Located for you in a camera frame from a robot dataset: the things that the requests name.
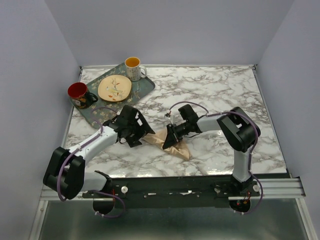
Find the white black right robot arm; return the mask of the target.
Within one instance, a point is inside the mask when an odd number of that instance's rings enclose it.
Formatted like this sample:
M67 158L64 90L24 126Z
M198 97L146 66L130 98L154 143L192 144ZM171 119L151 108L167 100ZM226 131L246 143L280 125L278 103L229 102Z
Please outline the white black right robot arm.
M198 116L187 102L178 112L184 122L178 125L170 123L166 126L167 134L162 148L166 150L175 146L189 133L201 134L221 130L233 148L233 171L230 181L224 186L236 196L247 192L253 181L252 151L261 135L260 128L240 107L222 113Z

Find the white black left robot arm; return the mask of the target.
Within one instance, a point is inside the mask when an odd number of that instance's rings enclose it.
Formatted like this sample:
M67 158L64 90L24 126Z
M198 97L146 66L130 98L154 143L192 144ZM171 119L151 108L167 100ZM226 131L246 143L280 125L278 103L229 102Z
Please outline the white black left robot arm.
M142 113L125 105L114 118L99 122L99 130L70 148L56 148L43 177L43 184L57 192L61 201L72 200L78 193L94 191L107 197L112 189L111 178L101 172L86 172L86 165L102 150L125 139L131 148L141 145L141 139L154 134Z

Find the peach cloth napkin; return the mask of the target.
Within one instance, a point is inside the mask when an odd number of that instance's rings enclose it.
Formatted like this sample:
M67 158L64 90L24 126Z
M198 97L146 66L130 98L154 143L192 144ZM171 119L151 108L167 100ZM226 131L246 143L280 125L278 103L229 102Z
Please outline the peach cloth napkin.
M146 141L148 144L156 146L160 150L185 161L189 161L192 158L192 153L189 150L188 145L184 140L177 143L174 146L171 146L167 149L163 149L163 145L165 143L167 137L167 129L163 128L157 131L155 134L148 133L142 139Z

